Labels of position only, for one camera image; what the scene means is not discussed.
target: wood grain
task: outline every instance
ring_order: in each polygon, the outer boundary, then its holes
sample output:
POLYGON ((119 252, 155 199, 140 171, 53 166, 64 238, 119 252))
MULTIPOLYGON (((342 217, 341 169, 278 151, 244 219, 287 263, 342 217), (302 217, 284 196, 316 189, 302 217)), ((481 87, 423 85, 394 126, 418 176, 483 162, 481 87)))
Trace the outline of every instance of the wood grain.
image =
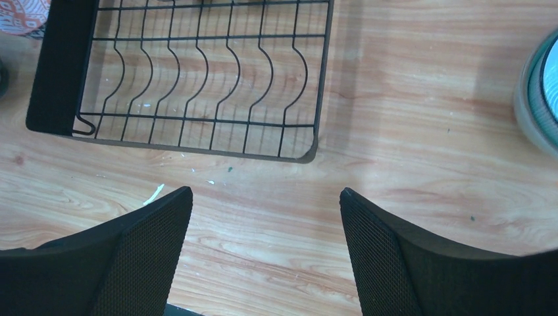
POLYGON ((159 184, 162 194, 188 185, 194 210, 171 303, 204 315, 360 315, 338 206, 345 186, 471 246, 517 255, 558 247, 558 163, 521 134, 511 107, 558 4, 335 6, 308 165, 29 132, 39 44, 0 36, 13 74, 0 99, 0 248, 36 247, 141 207, 159 184))

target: white debris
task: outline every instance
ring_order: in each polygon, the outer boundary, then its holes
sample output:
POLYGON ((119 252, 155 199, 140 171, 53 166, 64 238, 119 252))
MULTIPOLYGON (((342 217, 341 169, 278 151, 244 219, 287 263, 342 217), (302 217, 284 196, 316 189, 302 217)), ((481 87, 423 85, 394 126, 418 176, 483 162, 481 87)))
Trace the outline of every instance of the white debris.
POLYGON ((143 203, 143 205, 147 205, 151 202, 153 202, 155 200, 155 198, 157 197, 157 195, 159 195, 159 193, 163 190, 163 188, 165 187, 165 184, 161 184, 160 186, 157 187, 157 189, 155 190, 155 192, 153 192, 153 195, 143 203))

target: dish rack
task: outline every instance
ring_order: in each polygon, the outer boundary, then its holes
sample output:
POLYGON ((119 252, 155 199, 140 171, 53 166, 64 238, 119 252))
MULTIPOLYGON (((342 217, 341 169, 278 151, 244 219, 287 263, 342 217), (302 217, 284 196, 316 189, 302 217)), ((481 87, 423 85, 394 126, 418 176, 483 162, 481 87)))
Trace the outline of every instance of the dish rack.
POLYGON ((30 130, 306 163, 333 0, 53 0, 30 130))

